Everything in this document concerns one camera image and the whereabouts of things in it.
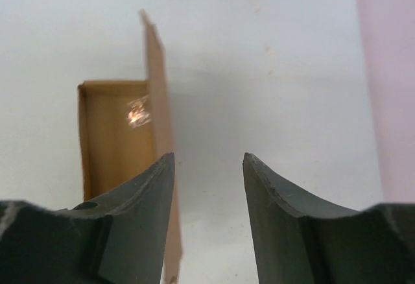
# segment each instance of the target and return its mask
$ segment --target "white surface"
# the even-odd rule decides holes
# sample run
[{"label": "white surface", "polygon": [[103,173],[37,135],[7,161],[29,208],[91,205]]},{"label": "white surface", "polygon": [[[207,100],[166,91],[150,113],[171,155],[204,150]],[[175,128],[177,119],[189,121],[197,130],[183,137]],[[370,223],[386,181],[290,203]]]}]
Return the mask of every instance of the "white surface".
[{"label": "white surface", "polygon": [[338,204],[382,200],[355,0],[0,0],[0,198],[82,199],[76,86],[167,49],[181,283],[256,283],[242,159]]}]

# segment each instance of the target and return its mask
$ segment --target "clear plastic wrapper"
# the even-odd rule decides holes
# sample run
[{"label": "clear plastic wrapper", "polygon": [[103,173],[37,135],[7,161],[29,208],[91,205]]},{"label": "clear plastic wrapper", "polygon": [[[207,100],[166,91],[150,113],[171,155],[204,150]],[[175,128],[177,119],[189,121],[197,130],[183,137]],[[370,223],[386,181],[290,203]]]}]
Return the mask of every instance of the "clear plastic wrapper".
[{"label": "clear plastic wrapper", "polygon": [[148,109],[149,99],[150,97],[146,95],[127,104],[127,121],[132,128],[151,122],[151,114]]}]

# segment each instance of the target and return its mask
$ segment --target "cardboard box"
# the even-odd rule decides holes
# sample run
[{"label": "cardboard box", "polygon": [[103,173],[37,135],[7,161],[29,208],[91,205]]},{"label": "cardboard box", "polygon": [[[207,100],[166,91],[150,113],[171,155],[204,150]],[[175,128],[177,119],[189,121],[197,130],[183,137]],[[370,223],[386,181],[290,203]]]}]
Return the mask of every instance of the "cardboard box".
[{"label": "cardboard box", "polygon": [[[93,80],[78,87],[79,136],[84,174],[84,200],[101,195],[173,152],[164,51],[155,26],[142,13],[147,79]],[[128,103],[150,95],[152,121],[128,125]],[[165,280],[178,279],[182,242],[177,185],[174,186],[165,249]]]}]

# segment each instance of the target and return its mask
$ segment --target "open box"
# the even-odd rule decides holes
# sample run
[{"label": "open box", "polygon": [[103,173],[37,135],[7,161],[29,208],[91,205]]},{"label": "open box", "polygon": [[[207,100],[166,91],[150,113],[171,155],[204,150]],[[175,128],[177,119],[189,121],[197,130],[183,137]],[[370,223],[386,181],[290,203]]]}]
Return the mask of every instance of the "open box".
[{"label": "open box", "polygon": [[[142,173],[173,152],[164,51],[155,26],[143,14],[147,79],[92,80],[78,87],[84,200]],[[128,125],[128,103],[149,95],[151,122]],[[165,280],[176,283],[182,256],[177,188],[174,186],[165,248]]]}]

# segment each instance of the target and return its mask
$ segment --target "pink surface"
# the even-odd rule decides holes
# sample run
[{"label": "pink surface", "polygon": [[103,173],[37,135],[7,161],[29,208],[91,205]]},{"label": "pink surface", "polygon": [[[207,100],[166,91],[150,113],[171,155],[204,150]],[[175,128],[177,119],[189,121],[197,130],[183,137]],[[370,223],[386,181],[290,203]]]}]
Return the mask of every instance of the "pink surface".
[{"label": "pink surface", "polygon": [[415,0],[357,0],[386,201],[415,201]]}]

